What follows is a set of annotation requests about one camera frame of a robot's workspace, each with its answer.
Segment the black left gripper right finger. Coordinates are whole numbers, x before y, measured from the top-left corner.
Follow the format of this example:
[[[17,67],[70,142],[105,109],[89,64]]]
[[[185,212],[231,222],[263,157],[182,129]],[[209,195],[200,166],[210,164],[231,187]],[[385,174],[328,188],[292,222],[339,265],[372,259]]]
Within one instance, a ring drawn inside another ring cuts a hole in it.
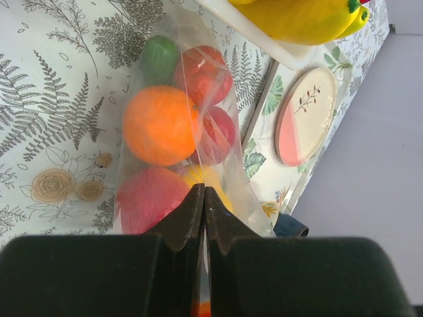
[[[367,238],[264,238],[204,192],[213,316],[415,316]]]

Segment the red yellow toy mango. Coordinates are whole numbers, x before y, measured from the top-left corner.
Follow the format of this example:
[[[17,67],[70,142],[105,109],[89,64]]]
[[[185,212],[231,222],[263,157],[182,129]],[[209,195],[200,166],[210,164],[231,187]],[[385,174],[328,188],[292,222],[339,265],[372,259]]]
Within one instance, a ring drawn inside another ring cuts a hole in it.
[[[145,233],[177,208],[189,191],[178,174],[163,167],[149,167],[134,174],[116,194],[122,232]]]

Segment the green toy cucumber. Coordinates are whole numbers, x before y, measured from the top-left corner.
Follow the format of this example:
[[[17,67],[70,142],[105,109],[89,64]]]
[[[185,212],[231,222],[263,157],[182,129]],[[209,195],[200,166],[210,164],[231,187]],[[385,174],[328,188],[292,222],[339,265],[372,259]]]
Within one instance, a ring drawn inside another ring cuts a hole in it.
[[[170,38],[152,36],[141,53],[141,70],[145,86],[170,85],[178,63],[180,48]]]

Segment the red toy pomegranate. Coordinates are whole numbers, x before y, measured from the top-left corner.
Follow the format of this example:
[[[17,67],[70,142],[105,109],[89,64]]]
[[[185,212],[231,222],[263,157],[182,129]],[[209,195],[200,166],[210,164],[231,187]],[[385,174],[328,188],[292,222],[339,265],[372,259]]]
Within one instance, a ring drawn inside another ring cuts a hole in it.
[[[194,151],[192,162],[217,165],[223,162],[235,143],[235,125],[228,113],[218,106],[210,106],[203,117],[203,133],[200,140],[200,155]]]

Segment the yellow toy banana bunch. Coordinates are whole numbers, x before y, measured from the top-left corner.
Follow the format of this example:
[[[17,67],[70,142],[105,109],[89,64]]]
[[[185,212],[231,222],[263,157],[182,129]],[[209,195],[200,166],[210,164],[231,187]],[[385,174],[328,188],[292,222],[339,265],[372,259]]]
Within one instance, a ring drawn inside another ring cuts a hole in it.
[[[316,46],[361,30],[370,13],[365,1],[230,1],[243,16],[273,40]]]

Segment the yellow toy peach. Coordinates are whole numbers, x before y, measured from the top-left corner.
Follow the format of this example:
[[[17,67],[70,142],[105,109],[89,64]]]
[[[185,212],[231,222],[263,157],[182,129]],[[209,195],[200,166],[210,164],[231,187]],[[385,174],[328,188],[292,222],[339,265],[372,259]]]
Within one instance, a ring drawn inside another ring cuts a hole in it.
[[[234,212],[231,200],[223,191],[220,175],[213,167],[200,166],[199,164],[188,165],[182,178],[189,187],[195,184],[204,184],[205,186],[213,187],[226,209],[232,213]]]

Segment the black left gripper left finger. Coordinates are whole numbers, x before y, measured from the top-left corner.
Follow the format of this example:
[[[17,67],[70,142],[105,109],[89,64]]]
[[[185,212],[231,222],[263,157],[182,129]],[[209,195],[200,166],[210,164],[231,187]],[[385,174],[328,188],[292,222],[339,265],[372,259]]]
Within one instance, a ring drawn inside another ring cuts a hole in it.
[[[2,316],[197,316],[204,186],[136,235],[22,236],[1,251]]]

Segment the red toy apple back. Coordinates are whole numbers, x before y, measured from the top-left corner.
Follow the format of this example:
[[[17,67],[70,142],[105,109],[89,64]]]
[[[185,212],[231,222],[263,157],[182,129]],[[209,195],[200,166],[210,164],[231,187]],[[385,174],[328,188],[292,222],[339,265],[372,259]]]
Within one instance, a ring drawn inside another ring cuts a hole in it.
[[[174,84],[188,93],[195,105],[222,102],[233,86],[221,52],[211,46],[196,46],[182,53],[174,71]]]

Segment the orange toy orange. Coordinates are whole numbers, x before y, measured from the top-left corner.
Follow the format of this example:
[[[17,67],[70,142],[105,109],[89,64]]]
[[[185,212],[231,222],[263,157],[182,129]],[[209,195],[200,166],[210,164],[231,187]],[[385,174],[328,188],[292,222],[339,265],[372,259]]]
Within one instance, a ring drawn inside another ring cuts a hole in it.
[[[143,88],[125,109],[122,135],[138,159],[174,165],[196,149],[202,136],[200,114],[182,90],[165,85]]]

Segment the white plastic fruit basket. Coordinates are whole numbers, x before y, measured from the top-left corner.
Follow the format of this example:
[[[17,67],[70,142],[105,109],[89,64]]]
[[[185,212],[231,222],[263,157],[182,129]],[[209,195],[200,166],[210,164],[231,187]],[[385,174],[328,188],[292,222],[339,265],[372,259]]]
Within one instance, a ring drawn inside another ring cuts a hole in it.
[[[302,46],[271,39],[228,1],[198,0],[197,3],[288,69],[302,69],[318,56],[318,46]]]

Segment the floral rectangular tray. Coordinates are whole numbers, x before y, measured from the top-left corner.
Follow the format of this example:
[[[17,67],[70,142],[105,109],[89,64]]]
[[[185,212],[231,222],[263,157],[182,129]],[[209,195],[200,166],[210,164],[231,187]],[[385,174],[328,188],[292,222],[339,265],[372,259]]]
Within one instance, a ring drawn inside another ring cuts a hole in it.
[[[317,152],[301,166],[290,167],[279,159],[275,150],[276,122],[288,90],[300,76],[315,67],[326,67],[336,80],[337,95],[332,121]],[[245,174],[270,219],[275,219],[277,212],[293,212],[315,166],[342,121],[345,111],[343,102],[351,81],[352,64],[334,42],[319,47],[318,56],[304,69],[293,71],[278,62],[273,63],[243,141]]]

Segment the clear zip top bag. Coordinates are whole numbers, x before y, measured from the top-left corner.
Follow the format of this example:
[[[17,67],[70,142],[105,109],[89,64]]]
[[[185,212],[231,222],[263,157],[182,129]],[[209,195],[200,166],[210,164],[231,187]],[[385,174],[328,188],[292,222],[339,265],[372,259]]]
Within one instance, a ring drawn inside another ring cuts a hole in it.
[[[267,316],[273,238],[243,169],[233,78],[202,19],[178,5],[140,56],[122,116],[112,257],[126,316]]]

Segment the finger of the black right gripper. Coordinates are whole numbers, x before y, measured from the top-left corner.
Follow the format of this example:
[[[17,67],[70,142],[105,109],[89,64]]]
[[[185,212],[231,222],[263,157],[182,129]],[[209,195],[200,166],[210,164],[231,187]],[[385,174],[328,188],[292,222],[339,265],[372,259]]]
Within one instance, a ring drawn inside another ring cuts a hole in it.
[[[278,238],[306,237],[309,228],[291,215],[280,213],[274,226],[274,233]]]

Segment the pink and cream plate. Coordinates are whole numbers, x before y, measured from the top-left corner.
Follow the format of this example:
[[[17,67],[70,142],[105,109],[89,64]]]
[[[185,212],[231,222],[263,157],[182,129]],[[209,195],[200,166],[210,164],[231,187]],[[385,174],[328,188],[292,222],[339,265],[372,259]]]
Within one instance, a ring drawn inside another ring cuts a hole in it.
[[[307,162],[328,134],[337,95],[334,75],[315,67],[294,82],[281,103],[276,122],[275,150],[287,166]]]

